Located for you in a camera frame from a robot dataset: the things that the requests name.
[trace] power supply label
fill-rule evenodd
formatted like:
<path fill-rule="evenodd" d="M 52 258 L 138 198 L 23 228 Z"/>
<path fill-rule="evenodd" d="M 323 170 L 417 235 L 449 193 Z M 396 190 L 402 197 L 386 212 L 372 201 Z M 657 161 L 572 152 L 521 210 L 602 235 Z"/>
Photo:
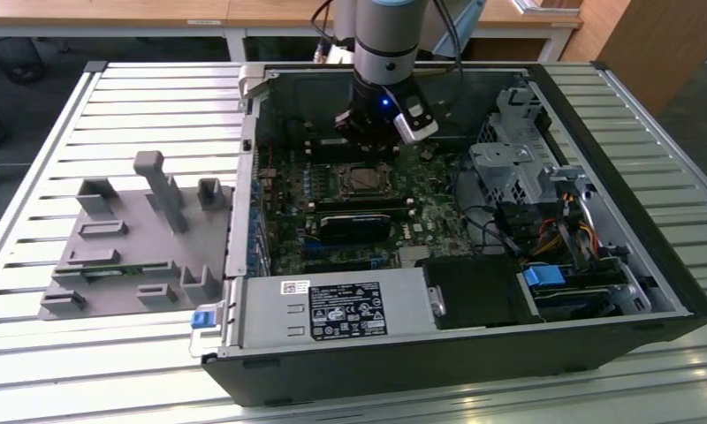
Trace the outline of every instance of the power supply label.
<path fill-rule="evenodd" d="M 310 336 L 314 340 L 388 334 L 378 283 L 307 287 Z"/>

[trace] wooden table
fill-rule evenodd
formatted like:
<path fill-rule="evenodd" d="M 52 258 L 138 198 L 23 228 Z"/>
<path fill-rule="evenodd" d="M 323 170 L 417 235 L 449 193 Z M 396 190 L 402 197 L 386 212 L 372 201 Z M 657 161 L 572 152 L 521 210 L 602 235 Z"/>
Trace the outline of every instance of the wooden table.
<path fill-rule="evenodd" d="M 229 0 L 0 0 L 0 36 L 222 36 Z"/>
<path fill-rule="evenodd" d="M 243 39 L 255 36 L 315 36 L 307 19 L 319 0 L 229 0 L 226 44 L 230 58 L 245 61 Z M 557 61 L 580 19 L 570 16 L 521 15 L 509 0 L 488 0 L 472 38 L 534 38 L 546 40 L 541 62 Z"/>
<path fill-rule="evenodd" d="M 225 37 L 243 62 L 247 36 L 315 36 L 307 18 L 321 0 L 0 0 L 0 36 Z M 540 61 L 560 56 L 573 17 L 524 16 L 509 0 L 489 0 L 474 38 L 542 39 Z"/>

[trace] table leg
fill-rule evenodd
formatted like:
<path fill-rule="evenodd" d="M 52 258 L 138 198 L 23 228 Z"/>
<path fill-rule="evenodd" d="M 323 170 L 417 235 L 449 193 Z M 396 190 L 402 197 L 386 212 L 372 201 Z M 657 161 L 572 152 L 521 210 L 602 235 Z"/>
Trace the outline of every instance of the table leg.
<path fill-rule="evenodd" d="M 550 38 L 544 42 L 544 47 L 540 52 L 540 62 L 557 62 L 560 60 L 560 54 L 565 48 L 570 32 L 570 28 L 560 28 L 554 30 Z"/>
<path fill-rule="evenodd" d="M 223 37 L 230 62 L 246 62 L 246 47 L 243 46 L 246 30 L 243 28 L 227 28 L 225 29 Z"/>

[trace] blue tab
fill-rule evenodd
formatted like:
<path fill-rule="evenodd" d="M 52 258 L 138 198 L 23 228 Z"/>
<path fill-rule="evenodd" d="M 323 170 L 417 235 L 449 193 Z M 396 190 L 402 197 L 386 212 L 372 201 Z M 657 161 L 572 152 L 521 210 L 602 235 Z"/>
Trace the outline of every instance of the blue tab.
<path fill-rule="evenodd" d="M 191 329 L 207 329 L 215 325 L 215 312 L 214 311 L 195 311 L 190 316 L 190 328 Z"/>
<path fill-rule="evenodd" d="M 560 268 L 556 265 L 532 266 L 522 271 L 522 277 L 528 286 L 565 284 Z"/>

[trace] aluminum workbench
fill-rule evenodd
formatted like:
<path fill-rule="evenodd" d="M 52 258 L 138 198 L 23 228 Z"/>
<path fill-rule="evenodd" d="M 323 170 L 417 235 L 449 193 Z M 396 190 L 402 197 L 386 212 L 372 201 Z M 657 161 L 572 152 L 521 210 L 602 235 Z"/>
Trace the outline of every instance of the aluminum workbench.
<path fill-rule="evenodd" d="M 588 64 L 546 70 L 707 291 L 707 177 L 609 72 Z M 82 178 L 143 188 L 131 161 L 155 149 L 181 187 L 211 176 L 233 183 L 237 71 L 227 63 L 109 64 L 83 73 L 0 222 L 0 422 L 707 419 L 707 326 L 585 373 L 246 409 L 189 355 L 190 312 L 39 322 Z"/>

